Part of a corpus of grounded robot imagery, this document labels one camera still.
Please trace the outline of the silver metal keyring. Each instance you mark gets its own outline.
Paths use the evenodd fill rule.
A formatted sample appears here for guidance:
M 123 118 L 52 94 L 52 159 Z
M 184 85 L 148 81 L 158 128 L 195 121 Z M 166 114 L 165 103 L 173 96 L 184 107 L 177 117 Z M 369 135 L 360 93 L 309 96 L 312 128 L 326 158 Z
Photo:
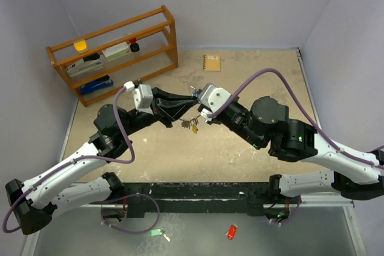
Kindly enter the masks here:
M 189 119 L 180 119 L 181 127 L 190 129 L 193 125 L 197 126 L 199 116 L 195 116 Z

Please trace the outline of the yellow tagged key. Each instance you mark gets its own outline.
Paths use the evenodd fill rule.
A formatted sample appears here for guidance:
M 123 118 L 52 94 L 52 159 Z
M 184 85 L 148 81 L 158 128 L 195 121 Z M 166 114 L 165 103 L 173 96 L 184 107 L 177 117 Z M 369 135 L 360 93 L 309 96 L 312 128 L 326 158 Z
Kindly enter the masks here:
M 195 134 L 197 134 L 197 132 L 199 130 L 197 125 L 195 125 L 195 124 L 192 125 L 191 129 L 192 129 L 192 132 L 194 132 Z

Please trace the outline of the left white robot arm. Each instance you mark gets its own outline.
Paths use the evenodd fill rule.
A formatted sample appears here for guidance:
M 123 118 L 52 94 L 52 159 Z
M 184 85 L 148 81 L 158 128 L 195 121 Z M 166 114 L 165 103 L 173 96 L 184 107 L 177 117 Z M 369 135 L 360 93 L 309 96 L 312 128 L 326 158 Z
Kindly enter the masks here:
M 97 132 L 77 151 L 36 177 L 6 184 L 10 208 L 2 223 L 3 232 L 33 234 L 53 218 L 84 204 L 121 201 L 124 186 L 114 173 L 84 185 L 74 183 L 106 164 L 133 163 L 136 155 L 129 136 L 156 122 L 172 127 L 198 103 L 198 94 L 177 95 L 149 85 L 126 83 L 113 104 L 99 109 L 94 121 Z

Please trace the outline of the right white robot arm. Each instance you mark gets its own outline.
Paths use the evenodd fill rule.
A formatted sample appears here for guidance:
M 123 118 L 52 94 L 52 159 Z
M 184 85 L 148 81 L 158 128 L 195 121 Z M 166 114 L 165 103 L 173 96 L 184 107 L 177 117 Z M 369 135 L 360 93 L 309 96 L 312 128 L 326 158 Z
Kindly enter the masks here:
M 208 123 L 223 124 L 255 149 L 268 148 L 270 156 L 285 162 L 308 162 L 323 167 L 310 174 L 276 174 L 269 178 L 267 196 L 274 203 L 286 197 L 316 192 L 337 192 L 352 200 L 371 200 L 383 195 L 383 152 L 360 152 L 331 146 L 319 129 L 289 118 L 288 106 L 266 96 L 246 109 L 221 92 L 200 96 L 200 112 Z

